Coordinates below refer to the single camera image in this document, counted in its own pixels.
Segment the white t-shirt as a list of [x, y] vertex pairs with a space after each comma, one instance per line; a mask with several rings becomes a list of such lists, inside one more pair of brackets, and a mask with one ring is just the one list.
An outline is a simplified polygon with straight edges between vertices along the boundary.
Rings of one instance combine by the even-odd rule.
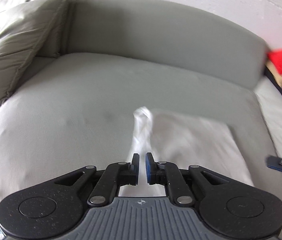
[[137, 186], [120, 188], [121, 197], [159, 197], [162, 185], [146, 181], [145, 156], [168, 161], [181, 169], [200, 165], [214, 172], [252, 186], [247, 164], [230, 127], [214, 119], [183, 115], [160, 109], [140, 107], [133, 113], [134, 130], [130, 153], [140, 156]]

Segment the grey sofa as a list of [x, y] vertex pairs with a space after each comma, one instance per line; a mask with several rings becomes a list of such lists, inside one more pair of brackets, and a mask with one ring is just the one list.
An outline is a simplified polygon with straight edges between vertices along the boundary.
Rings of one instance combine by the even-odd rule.
[[72, 0], [61, 56], [36, 57], [0, 107], [0, 201], [127, 158], [142, 106], [229, 124], [255, 186], [282, 200], [282, 174], [264, 163], [276, 150], [254, 92], [267, 52], [254, 33], [189, 6]]

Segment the beige folded garment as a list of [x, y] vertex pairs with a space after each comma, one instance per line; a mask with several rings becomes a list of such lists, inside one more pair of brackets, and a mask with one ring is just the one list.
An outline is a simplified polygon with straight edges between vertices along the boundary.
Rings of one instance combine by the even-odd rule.
[[279, 72], [277, 71], [275, 65], [271, 61], [268, 61], [267, 64], [266, 64], [266, 68], [273, 75], [274, 80], [279, 85], [279, 87], [282, 88], [282, 74], [279, 74]]

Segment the front grey throw pillow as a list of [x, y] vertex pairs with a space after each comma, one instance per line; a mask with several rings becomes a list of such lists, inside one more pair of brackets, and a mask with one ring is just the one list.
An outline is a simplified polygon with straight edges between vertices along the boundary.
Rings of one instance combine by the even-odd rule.
[[68, 0], [36, 0], [0, 12], [0, 105], [42, 48]]

